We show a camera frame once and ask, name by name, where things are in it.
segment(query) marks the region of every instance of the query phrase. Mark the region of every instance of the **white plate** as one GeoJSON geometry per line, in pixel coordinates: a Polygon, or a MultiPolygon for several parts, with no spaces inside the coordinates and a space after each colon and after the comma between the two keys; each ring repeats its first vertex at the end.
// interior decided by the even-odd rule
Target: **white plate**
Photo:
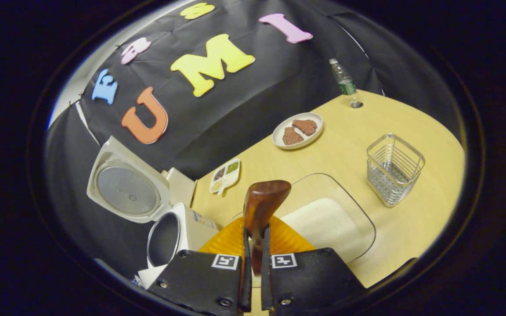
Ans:
{"type": "Polygon", "coordinates": [[[301,148],[313,142],[319,136],[319,134],[322,133],[322,130],[323,130],[323,119],[321,116],[315,113],[296,114],[291,118],[287,118],[284,122],[279,124],[277,128],[275,128],[275,131],[273,132],[273,143],[275,143],[275,145],[279,146],[282,149],[301,148]],[[304,140],[296,144],[286,145],[285,142],[282,140],[283,136],[285,135],[285,128],[292,127],[292,122],[294,120],[313,120],[317,125],[317,128],[315,129],[315,133],[311,134],[310,136],[306,136],[306,134],[302,133],[300,129],[294,128],[294,130],[298,134],[300,134],[304,138],[304,140]]]}

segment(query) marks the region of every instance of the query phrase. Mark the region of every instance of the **meat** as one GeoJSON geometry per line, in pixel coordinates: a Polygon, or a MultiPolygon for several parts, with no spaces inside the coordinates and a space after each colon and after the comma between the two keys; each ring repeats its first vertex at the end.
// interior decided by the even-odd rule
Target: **meat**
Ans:
{"type": "Polygon", "coordinates": [[[298,134],[293,127],[285,128],[285,135],[282,137],[282,141],[285,142],[286,145],[297,144],[304,140],[304,138],[298,134]]]}
{"type": "Polygon", "coordinates": [[[313,120],[294,120],[292,122],[292,126],[298,128],[307,136],[315,133],[315,130],[318,127],[313,120]]]}

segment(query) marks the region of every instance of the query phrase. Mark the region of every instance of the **metal utensil holder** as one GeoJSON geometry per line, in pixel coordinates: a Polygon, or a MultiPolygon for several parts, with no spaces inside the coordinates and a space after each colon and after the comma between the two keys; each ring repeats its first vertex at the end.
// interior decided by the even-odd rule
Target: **metal utensil holder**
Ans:
{"type": "Polygon", "coordinates": [[[415,185],[425,158],[413,146],[394,134],[386,134],[367,149],[368,185],[391,208],[415,185]]]}

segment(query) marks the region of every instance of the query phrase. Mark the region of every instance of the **plastic water bottle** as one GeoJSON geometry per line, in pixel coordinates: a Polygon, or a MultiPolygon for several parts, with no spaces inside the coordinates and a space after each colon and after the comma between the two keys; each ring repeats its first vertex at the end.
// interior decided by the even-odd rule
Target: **plastic water bottle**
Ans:
{"type": "Polygon", "coordinates": [[[335,80],[337,80],[339,88],[341,88],[341,92],[347,96],[347,103],[353,108],[360,108],[363,106],[362,102],[360,102],[360,95],[349,73],[335,58],[331,58],[329,63],[333,69],[333,76],[335,76],[335,80]]]}

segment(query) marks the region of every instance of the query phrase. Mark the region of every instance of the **wooden table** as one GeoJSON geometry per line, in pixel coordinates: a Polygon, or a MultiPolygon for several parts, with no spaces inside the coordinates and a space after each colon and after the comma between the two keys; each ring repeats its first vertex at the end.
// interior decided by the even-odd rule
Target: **wooden table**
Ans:
{"type": "MultiPolygon", "coordinates": [[[[269,135],[238,154],[239,181],[223,196],[209,193],[213,171],[198,180],[192,208],[225,226],[242,211],[247,188],[254,182],[293,183],[322,172],[335,178],[376,226],[373,246],[349,264],[365,287],[382,280],[407,260],[421,256],[456,206],[464,177],[464,150],[451,132],[427,114],[378,94],[359,92],[362,108],[351,108],[344,96],[339,96],[312,111],[323,118],[324,128],[309,146],[283,150],[273,144],[269,135]],[[412,191],[393,208],[384,206],[367,184],[366,150],[387,133],[406,140],[426,159],[412,191]]],[[[258,301],[259,293],[253,294],[258,301]]],[[[253,302],[253,309],[257,306],[260,303],[253,302]]]]}

